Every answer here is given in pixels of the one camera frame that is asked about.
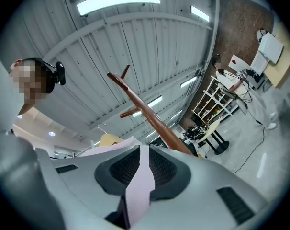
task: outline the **black chair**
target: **black chair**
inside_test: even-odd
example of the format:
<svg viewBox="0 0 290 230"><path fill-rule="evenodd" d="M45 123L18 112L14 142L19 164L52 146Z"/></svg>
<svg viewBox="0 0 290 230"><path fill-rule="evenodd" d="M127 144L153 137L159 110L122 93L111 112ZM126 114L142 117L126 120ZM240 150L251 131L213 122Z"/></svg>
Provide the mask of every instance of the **black chair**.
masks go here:
<svg viewBox="0 0 290 230"><path fill-rule="evenodd" d="M191 151L191 153L192 153L194 156L198 157L198 154L197 154L197 152L196 152L196 149L195 149L195 146L194 146L193 143L188 144L188 149Z"/></svg>

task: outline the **brick wall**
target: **brick wall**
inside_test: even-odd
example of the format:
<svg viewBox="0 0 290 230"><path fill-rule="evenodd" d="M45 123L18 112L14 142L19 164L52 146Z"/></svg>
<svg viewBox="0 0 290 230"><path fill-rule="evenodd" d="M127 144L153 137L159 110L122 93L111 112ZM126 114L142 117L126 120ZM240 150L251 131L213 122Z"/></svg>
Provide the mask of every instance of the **brick wall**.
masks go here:
<svg viewBox="0 0 290 230"><path fill-rule="evenodd" d="M273 13L257 3L249 0L220 0L219 25L213 55L221 54L221 64L227 67L232 55L250 65L259 47L256 32L260 28L272 32L273 23ZM185 130L194 125L190 119L191 110L197 105L203 95L202 91L207 88L211 75L215 76L215 72L210 64L190 106L180 120L179 124Z"/></svg>

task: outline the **wooden pole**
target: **wooden pole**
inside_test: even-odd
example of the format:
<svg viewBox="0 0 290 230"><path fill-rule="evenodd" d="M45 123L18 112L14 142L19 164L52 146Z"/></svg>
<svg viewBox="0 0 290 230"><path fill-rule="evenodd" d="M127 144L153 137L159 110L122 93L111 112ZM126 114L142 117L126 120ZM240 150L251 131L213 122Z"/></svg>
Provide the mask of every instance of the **wooden pole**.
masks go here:
<svg viewBox="0 0 290 230"><path fill-rule="evenodd" d="M122 76L125 76L129 65L125 68ZM125 83L125 81L118 75L108 72L107 76L119 85L125 93L129 96L131 101L135 104L136 108L142 112L151 126L157 131L160 137L168 144L168 146L177 151L192 155L190 150L183 144L181 140L167 127L167 125L155 114L155 112ZM122 115L128 116L136 112L132 109L123 113Z"/></svg>

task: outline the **floor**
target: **floor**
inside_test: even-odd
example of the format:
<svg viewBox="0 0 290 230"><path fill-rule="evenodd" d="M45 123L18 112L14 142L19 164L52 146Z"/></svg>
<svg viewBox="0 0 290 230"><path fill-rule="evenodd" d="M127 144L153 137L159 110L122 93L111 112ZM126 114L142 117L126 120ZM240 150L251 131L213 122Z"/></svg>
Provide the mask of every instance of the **floor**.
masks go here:
<svg viewBox="0 0 290 230"><path fill-rule="evenodd" d="M290 183L290 109L280 92L290 98L290 76L280 91L274 87L270 87L266 93L259 91L268 112L278 113L275 120L277 128L264 131L265 138L261 145L255 149L263 140L263 127L249 114L244 115L238 110L234 117L225 119L217 129L230 142L229 148L220 155L215 155L212 149L207 153L209 160L221 164L233 173L237 171L235 174L238 177L253 186L268 201L282 195ZM218 146L214 139L212 144ZM202 148L206 152L209 150L207 144Z"/></svg>

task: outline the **ceiling light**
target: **ceiling light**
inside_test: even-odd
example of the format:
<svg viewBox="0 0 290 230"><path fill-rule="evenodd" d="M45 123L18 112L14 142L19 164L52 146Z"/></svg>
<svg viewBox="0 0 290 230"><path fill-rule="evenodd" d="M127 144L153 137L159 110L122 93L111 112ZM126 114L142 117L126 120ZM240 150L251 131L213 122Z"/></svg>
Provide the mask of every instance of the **ceiling light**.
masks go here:
<svg viewBox="0 0 290 230"><path fill-rule="evenodd" d="M150 137L152 134L154 134L156 132L156 130L152 133L150 133L148 136L146 136L146 138Z"/></svg>
<svg viewBox="0 0 290 230"><path fill-rule="evenodd" d="M151 101L150 103L148 103L147 105L148 105L149 107L153 107L155 104L159 103L159 102L162 101L162 100L163 100L163 97L162 97L162 95L161 95L161 96L159 96L158 98L156 98L156 99L154 99L153 101ZM139 116L140 114L141 114L141 112L134 113L134 114L132 114L132 117Z"/></svg>
<svg viewBox="0 0 290 230"><path fill-rule="evenodd" d="M154 138L150 143L152 143L153 141L155 141L156 139L158 139L160 136Z"/></svg>
<svg viewBox="0 0 290 230"><path fill-rule="evenodd" d="M175 115L173 115L173 116L170 118L170 120L172 120L174 117L176 117L177 115L179 115L181 112L182 112L182 110L179 111L179 112L177 112Z"/></svg>
<svg viewBox="0 0 290 230"><path fill-rule="evenodd" d="M207 14L205 14L204 12L200 11L199 9L196 9L193 6L190 6L190 12L203 18L204 20L206 20L207 22L210 22L210 18Z"/></svg>
<svg viewBox="0 0 290 230"><path fill-rule="evenodd" d="M180 84L180 88L183 88L184 86L187 86L188 84L192 83L193 81L195 81L197 79L197 77L191 78L185 82L183 82L182 84Z"/></svg>
<svg viewBox="0 0 290 230"><path fill-rule="evenodd" d="M96 10L127 3L160 3L160 0L86 0L77 4L80 15L85 15Z"/></svg>

